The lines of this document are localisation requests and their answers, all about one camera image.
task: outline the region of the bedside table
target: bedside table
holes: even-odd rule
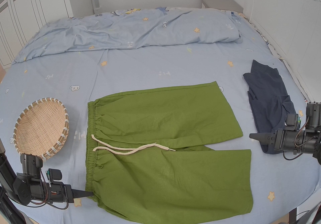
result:
[[[202,0],[202,8],[215,8],[219,10],[243,12],[243,7],[234,0]]]

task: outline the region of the folded navy clothing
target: folded navy clothing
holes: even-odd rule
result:
[[[287,114],[295,109],[279,71],[253,60],[251,73],[243,74],[249,85],[248,99],[258,133],[270,133],[283,129]],[[274,146],[262,145],[267,154],[278,154]]]

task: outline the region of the drawstring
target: drawstring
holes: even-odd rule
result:
[[[159,145],[159,144],[157,144],[157,143],[152,143],[152,144],[148,144],[148,145],[139,146],[138,148],[121,148],[121,147],[114,147],[114,146],[111,146],[111,145],[109,145],[109,144],[107,144],[107,143],[104,143],[104,142],[98,140],[97,138],[95,138],[94,135],[91,135],[91,137],[92,137],[92,139],[96,140],[97,142],[99,142],[99,143],[107,146],[107,147],[105,147],[105,146],[97,146],[96,148],[93,149],[93,151],[96,151],[97,149],[105,149],[105,150],[108,150],[108,151],[112,152],[113,154],[129,155],[129,154],[133,154],[133,153],[135,153],[135,152],[137,152],[137,151],[139,151],[139,150],[143,150],[143,149],[146,149],[146,148],[152,147],[152,146],[157,146],[157,147],[159,147],[159,148],[161,148],[161,149],[164,149],[164,150],[175,151],[174,149],[170,149],[170,148],[168,148],[167,146],[162,146],[162,145]],[[111,148],[116,149],[116,150],[130,151],[130,152],[121,153],[121,152],[114,151],[114,150],[111,149]]]

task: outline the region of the wicker basket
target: wicker basket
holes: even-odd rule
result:
[[[67,109],[56,98],[42,98],[30,104],[14,126],[14,146],[19,154],[42,157],[45,161],[64,145],[69,130]]]

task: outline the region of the headboard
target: headboard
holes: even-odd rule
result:
[[[320,102],[321,0],[247,0],[244,14],[285,59],[307,99]]]

